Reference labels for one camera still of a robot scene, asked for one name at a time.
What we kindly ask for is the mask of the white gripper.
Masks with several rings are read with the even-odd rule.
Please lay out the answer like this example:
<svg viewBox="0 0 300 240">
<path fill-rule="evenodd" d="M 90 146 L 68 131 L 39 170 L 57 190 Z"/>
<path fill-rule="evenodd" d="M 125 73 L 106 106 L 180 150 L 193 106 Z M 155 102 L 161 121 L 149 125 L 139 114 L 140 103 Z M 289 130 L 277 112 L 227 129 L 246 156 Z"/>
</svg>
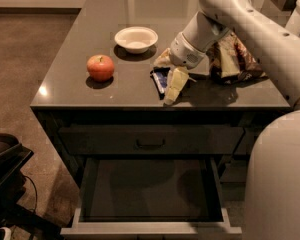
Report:
<svg viewBox="0 0 300 240">
<path fill-rule="evenodd" d="M 170 67 L 172 64 L 178 67 L 170 69 L 167 76 L 164 103 L 172 105 L 188 81 L 195 82 L 189 76 L 188 69 L 193 69 L 203 60 L 205 54 L 194 48 L 179 32 L 171 42 L 170 49 L 166 48 L 159 55 L 153 65 L 158 68 Z"/>
</svg>

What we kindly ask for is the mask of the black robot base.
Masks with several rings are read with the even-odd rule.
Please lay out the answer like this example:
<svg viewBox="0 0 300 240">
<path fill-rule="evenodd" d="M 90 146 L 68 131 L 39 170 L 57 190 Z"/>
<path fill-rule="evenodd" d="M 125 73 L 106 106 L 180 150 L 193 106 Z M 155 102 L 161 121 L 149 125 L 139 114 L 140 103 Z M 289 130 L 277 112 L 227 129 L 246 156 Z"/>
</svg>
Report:
<svg viewBox="0 0 300 240">
<path fill-rule="evenodd" d="M 13 135 L 0 133 L 0 240 L 12 240 L 11 226 L 17 226 L 41 240 L 63 240 L 61 228 L 39 217 L 36 208 L 18 204 L 25 193 L 26 176 L 21 168 L 33 156 Z"/>
</svg>

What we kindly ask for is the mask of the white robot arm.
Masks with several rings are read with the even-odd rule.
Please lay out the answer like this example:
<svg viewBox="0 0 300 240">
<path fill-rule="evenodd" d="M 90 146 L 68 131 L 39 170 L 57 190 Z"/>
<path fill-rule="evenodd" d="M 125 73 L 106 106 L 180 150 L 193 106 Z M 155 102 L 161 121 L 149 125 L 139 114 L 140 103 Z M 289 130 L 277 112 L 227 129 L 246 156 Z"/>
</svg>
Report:
<svg viewBox="0 0 300 240">
<path fill-rule="evenodd" d="M 208 48 L 234 32 L 293 111 L 254 144 L 245 188 L 244 240 L 300 240 L 300 38 L 254 9 L 250 0 L 199 0 L 200 10 L 157 66 L 196 67 Z"/>
</svg>

